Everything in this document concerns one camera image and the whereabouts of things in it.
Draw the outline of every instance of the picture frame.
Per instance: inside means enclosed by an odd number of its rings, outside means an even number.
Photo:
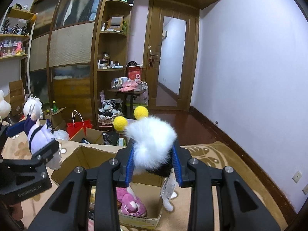
[[[110,19],[108,21],[107,29],[117,30],[121,31],[123,30],[123,15],[113,15],[110,16]]]

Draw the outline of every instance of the black strap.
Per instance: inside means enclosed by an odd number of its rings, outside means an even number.
[[[33,131],[32,135],[31,135],[31,137],[30,137],[29,149],[30,149],[30,153],[31,153],[31,154],[32,154],[32,152],[31,152],[31,142],[32,142],[32,139],[33,139],[33,137],[35,136],[35,134],[36,134],[38,131],[41,130],[42,127],[43,127],[43,125],[42,125],[42,126],[39,126],[38,128],[36,128],[36,129]]]

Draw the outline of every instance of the white bag handle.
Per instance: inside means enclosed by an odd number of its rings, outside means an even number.
[[[81,118],[81,120],[82,120],[82,124],[84,125],[84,120],[82,119],[82,117],[81,117],[81,114],[80,113],[78,113],[77,112],[77,110],[74,110],[73,112],[72,112],[72,118],[73,118],[73,127],[75,127],[75,115],[79,115],[79,117]]]

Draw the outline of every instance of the small table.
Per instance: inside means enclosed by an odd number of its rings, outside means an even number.
[[[127,95],[130,95],[130,108],[129,108],[129,114],[130,117],[133,119],[134,118],[134,108],[133,108],[133,104],[134,104],[134,95],[135,96],[141,96],[145,91],[147,91],[146,89],[140,90],[140,91],[128,91],[128,92],[121,92],[118,89],[107,89],[108,92],[114,92],[114,93],[121,93],[125,95],[125,98],[127,97]]]

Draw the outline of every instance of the pink figurine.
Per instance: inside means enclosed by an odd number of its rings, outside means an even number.
[[[16,55],[21,55],[22,48],[21,48],[21,42],[17,43],[17,48],[16,48]]]
[[[135,195],[131,187],[116,188],[116,197],[121,202],[121,212],[125,215],[144,217],[147,214],[144,204]]]

